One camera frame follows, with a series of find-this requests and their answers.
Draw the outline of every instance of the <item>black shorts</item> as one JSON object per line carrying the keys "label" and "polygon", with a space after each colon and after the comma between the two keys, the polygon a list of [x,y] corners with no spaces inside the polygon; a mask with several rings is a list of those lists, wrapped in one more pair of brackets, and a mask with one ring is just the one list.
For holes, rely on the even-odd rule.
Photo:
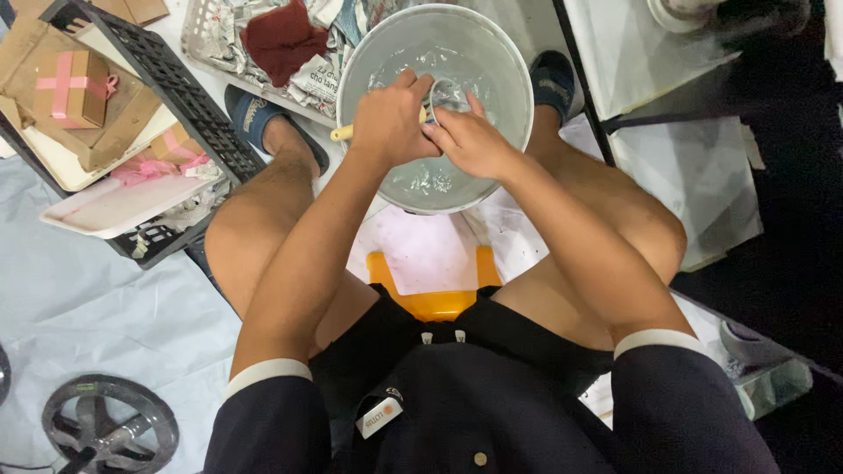
{"label": "black shorts", "polygon": [[612,368],[613,354],[596,351],[546,330],[525,316],[489,298],[500,287],[477,290],[477,302],[457,319],[423,322],[389,296],[380,284],[370,285],[380,299],[354,325],[310,359],[314,383],[325,398],[335,442],[339,432],[353,430],[357,405],[385,379],[398,362],[422,344],[456,342],[454,331],[465,331],[465,342],[521,360],[560,381],[565,391],[581,395]]}

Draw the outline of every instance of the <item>orange stool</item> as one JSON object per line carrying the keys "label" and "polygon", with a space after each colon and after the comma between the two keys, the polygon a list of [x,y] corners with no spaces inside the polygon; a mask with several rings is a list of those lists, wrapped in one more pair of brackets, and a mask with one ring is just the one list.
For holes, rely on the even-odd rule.
{"label": "orange stool", "polygon": [[[389,296],[418,320],[453,320],[477,300],[476,291],[399,294],[383,252],[370,253],[366,257],[366,268],[369,270],[369,282],[384,285],[384,288],[389,291]],[[480,288],[490,285],[501,286],[491,247],[477,247],[477,283]]]}

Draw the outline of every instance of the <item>dark shirt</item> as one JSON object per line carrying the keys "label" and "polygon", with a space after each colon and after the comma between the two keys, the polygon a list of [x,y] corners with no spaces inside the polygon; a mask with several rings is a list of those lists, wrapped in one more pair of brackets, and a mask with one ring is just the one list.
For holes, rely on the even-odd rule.
{"label": "dark shirt", "polygon": [[778,472],[722,369],[682,347],[617,358],[614,431],[537,370],[466,343],[411,351],[358,416],[396,393],[403,412],[331,459],[316,385],[256,382],[217,413],[204,472]]}

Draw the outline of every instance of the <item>navy slipper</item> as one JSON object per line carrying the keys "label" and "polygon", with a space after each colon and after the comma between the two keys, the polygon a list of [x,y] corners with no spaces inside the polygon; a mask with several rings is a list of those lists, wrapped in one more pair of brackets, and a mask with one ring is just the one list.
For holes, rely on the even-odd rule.
{"label": "navy slipper", "polygon": [[559,51],[544,51],[530,65],[529,76],[534,104],[552,105],[559,112],[559,121],[564,122],[577,87],[568,58]]}
{"label": "navy slipper", "polygon": [[316,163],[319,165],[319,176],[324,175],[328,170],[330,160],[325,149],[290,118],[289,110],[231,84],[225,88],[225,110],[234,123],[234,130],[265,154],[269,154],[263,147],[263,131],[266,124],[274,116],[283,116],[298,131],[314,153]]}

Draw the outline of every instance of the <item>black plastic crate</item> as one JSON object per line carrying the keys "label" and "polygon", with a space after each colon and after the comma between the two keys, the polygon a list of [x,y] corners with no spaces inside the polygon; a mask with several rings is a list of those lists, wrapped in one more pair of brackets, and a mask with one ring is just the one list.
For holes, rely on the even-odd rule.
{"label": "black plastic crate", "polygon": [[[8,6],[7,0],[0,0]],[[188,134],[220,167],[232,186],[238,186],[266,167],[253,148],[235,133],[228,116],[208,96],[205,89],[187,70],[181,60],[156,33],[131,24],[124,19],[94,7],[83,0],[56,0],[40,16],[55,28],[72,33],[68,27],[84,27],[93,23],[140,75],[141,80],[161,98]],[[50,176],[35,153],[26,145],[3,114],[0,114],[0,136],[18,152],[21,158],[61,197],[64,191]],[[165,226],[155,226],[152,218],[135,229],[107,242],[120,255],[132,258],[137,246],[137,231],[144,229],[149,242],[143,258],[134,259],[144,270],[154,267],[166,256],[201,240],[212,215],[183,233]]]}

